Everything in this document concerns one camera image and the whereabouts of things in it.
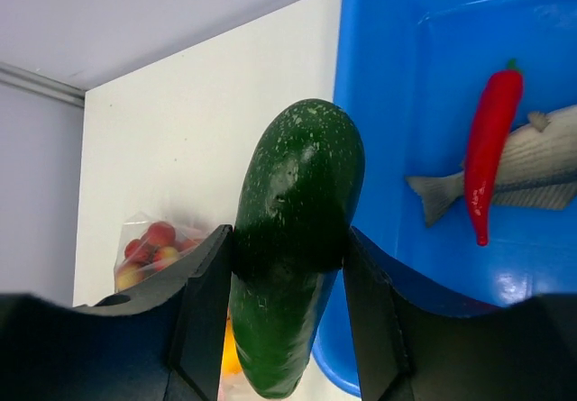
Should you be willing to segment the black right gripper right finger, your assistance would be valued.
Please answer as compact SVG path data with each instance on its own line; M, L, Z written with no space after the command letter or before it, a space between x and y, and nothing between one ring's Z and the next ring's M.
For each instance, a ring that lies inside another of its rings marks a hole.
M499 307L390 257L357 229L343 279L365 400L573 400L576 297Z

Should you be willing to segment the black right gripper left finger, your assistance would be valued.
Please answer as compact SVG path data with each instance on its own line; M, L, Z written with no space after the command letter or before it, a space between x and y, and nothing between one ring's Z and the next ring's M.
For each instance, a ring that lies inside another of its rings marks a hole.
M1 297L4 400L214 400L233 230L95 305Z

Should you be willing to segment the orange toy fruit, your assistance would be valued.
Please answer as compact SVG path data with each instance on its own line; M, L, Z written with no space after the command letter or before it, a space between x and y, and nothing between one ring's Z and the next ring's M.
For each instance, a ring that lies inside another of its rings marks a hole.
M226 318L226 325L224 331L224 348L221 363L221 375L225 378L237 375L242 371L236 344L234 339L234 332L232 327L232 319L230 316Z

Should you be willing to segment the clear zip top bag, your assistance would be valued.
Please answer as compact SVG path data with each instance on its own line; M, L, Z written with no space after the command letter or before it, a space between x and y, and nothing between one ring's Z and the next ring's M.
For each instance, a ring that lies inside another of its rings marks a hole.
M121 230L114 265L114 290L133 287L195 250L208 237L206 226L176 219L159 220L139 213ZM226 317L224 350L218 389L219 400L232 400L230 391L242 374L234 345L231 316Z

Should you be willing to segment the green toy pepper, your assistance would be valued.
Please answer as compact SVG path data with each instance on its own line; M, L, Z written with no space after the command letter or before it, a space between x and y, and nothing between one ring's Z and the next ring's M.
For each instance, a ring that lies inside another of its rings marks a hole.
M234 222L229 310L243 374L263 398L289 397L307 367L364 170L357 127L322 99L288 106L254 149Z

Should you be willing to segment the grey toy fish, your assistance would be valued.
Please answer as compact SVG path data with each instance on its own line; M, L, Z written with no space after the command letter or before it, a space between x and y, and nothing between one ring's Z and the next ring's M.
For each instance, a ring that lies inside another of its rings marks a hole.
M507 139L491 202L563 210L576 197L576 106L531 112L527 119ZM405 177L421 198L427 227L463 196L463 175Z

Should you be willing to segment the red toy chili pepper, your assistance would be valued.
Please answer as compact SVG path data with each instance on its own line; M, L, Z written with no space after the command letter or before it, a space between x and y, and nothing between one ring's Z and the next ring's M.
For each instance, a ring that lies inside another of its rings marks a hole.
M489 243L489 210L500 157L523 90L522 72L510 59L489 78L472 121L463 168L464 200L480 246Z

